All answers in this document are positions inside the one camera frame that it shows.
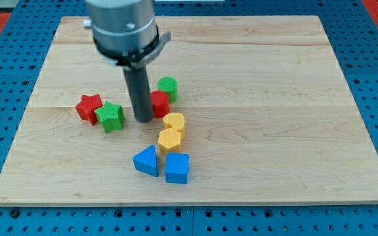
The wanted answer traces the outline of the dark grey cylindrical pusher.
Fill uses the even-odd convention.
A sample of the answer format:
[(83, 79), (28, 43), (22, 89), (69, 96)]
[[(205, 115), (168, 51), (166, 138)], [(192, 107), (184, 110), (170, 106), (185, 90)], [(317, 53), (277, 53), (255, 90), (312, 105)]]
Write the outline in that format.
[(154, 117), (146, 68), (123, 69), (135, 119), (147, 123)]

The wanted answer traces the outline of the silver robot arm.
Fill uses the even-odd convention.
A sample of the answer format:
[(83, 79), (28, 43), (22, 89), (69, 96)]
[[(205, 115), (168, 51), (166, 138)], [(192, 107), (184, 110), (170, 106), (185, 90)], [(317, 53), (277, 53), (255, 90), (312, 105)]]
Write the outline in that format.
[(160, 34), (151, 0), (85, 0), (98, 52), (121, 67), (135, 119), (146, 123), (154, 109), (146, 66), (171, 40)]

